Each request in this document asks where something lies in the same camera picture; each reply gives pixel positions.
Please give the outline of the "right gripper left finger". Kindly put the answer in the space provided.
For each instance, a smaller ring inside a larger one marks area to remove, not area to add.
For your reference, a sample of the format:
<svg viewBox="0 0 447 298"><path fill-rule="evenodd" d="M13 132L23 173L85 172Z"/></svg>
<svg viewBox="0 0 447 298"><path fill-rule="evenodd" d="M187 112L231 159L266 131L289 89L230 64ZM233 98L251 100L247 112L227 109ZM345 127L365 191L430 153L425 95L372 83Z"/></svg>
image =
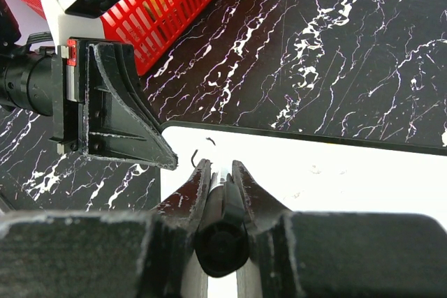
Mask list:
<svg viewBox="0 0 447 298"><path fill-rule="evenodd" d="M211 162L201 159L189 178L152 209L168 227L193 234L201 222L210 191Z"/></svg>

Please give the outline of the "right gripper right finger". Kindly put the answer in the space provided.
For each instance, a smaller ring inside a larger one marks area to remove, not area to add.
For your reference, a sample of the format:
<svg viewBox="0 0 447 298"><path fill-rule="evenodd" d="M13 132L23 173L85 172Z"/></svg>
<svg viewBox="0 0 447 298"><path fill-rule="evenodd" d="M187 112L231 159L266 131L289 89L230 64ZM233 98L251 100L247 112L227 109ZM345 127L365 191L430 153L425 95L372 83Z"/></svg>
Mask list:
<svg viewBox="0 0 447 298"><path fill-rule="evenodd" d="M245 225L251 235L271 229L283 213L290 209L267 192L241 161L232 163L233 181L239 188L244 203Z"/></svg>

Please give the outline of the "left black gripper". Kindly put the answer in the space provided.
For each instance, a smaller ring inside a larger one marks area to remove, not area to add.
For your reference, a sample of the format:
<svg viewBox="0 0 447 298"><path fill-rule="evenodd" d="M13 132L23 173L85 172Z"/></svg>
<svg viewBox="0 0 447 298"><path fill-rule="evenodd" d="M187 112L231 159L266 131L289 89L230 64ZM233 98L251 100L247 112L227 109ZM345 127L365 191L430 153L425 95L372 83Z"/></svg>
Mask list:
<svg viewBox="0 0 447 298"><path fill-rule="evenodd" d="M82 132L82 152L90 158L175 170L177 154L144 95L133 46L97 42L87 51L86 74L79 38L58 45L51 60L50 141L57 152L77 151Z"/></svg>

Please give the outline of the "white marker pen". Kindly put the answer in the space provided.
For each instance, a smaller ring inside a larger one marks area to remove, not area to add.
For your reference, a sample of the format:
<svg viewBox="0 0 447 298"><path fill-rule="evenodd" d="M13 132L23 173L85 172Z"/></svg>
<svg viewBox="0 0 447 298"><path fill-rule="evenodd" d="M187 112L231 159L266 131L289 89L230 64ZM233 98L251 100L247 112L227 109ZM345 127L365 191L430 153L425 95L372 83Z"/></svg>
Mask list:
<svg viewBox="0 0 447 298"><path fill-rule="evenodd" d="M194 248L203 271L213 278L227 276L249 258L246 210L240 190L226 168L215 170Z"/></svg>

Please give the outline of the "white rectangular whiteboard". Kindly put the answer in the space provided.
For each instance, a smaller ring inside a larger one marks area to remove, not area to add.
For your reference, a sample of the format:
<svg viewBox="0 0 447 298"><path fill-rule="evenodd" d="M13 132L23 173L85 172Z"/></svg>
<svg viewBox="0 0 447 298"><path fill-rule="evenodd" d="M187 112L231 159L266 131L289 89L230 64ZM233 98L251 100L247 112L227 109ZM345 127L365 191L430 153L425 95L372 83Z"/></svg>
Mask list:
<svg viewBox="0 0 447 298"><path fill-rule="evenodd" d="M241 161L290 209L251 235L240 297L445 297L446 157L170 126L179 157L162 189L201 159Z"/></svg>

